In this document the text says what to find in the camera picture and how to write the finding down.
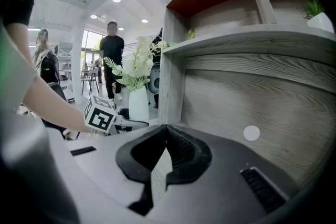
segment black t-shirt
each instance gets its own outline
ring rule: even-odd
[[[124,49],[124,40],[121,37],[106,36],[100,41],[99,47],[104,51],[104,57],[109,57],[117,65],[121,65],[121,50]]]

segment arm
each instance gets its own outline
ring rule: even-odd
[[[124,47],[125,47],[125,41],[123,39],[122,40],[122,44],[121,44],[121,55],[124,52]]]
[[[28,48],[28,27],[13,23],[6,30],[26,60],[33,66]],[[34,111],[44,120],[59,126],[80,131],[90,132],[84,124],[83,114],[58,96],[40,77],[36,77],[26,92],[24,105]]]
[[[99,43],[99,55],[100,57],[104,57],[104,39],[102,38]]]

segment green leaves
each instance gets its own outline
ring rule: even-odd
[[[137,51],[135,53],[135,55],[137,55],[137,53],[140,53],[140,48],[137,48]],[[134,91],[136,89],[140,89],[141,87],[143,87],[147,82],[150,81],[150,79],[147,76],[143,76],[143,77],[133,77],[131,75],[128,74],[127,70],[128,69],[123,69],[121,68],[121,66],[117,66],[115,62],[113,62],[110,58],[108,57],[104,57],[104,61],[106,63],[106,65],[110,68],[112,68],[112,73],[116,76],[120,76],[120,79],[117,79],[117,81],[120,84],[126,85],[127,88],[129,88],[131,91]]]
[[[324,8],[322,7],[320,0],[310,0],[307,1],[306,9],[304,9],[304,11],[307,13],[305,19],[311,19],[324,12]]]
[[[187,37],[187,40],[193,39],[193,38],[195,38],[195,28],[191,29],[191,31],[190,31],[190,33]]]

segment speaker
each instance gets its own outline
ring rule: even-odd
[[[159,82],[160,82],[160,63],[156,62],[151,70],[149,75],[150,81],[147,82],[147,88],[150,93],[158,94],[159,93]]]

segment white circle sticker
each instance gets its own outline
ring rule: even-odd
[[[244,137],[249,141],[257,140],[260,136],[260,130],[257,126],[250,125],[244,130]]]

